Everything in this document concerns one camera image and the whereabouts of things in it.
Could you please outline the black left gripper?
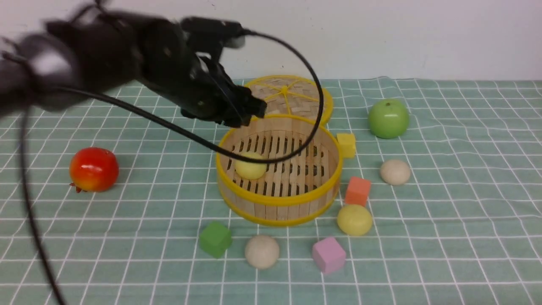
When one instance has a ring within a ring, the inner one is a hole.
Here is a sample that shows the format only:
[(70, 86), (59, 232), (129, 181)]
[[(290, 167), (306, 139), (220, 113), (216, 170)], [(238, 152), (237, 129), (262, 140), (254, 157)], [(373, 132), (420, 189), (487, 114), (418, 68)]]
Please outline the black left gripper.
[(138, 29), (143, 56), (141, 79), (148, 88), (174, 102), (188, 118), (247, 127), (263, 118), (267, 103), (251, 89), (235, 85), (222, 64), (186, 44), (179, 22), (153, 19)]

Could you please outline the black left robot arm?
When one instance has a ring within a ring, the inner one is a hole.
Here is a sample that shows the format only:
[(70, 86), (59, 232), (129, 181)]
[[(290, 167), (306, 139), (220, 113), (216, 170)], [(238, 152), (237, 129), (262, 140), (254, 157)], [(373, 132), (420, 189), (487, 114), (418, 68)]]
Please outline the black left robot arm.
[(219, 63), (223, 48), (240, 48), (244, 35), (234, 21), (171, 21), (89, 4), (70, 20), (50, 20), (43, 32), (22, 37), (12, 59), (1, 60), (1, 116), (23, 109), (27, 89), (34, 90), (32, 105), (60, 112), (85, 97), (57, 86), (96, 94), (139, 81), (187, 118), (247, 126), (267, 104), (234, 84)]

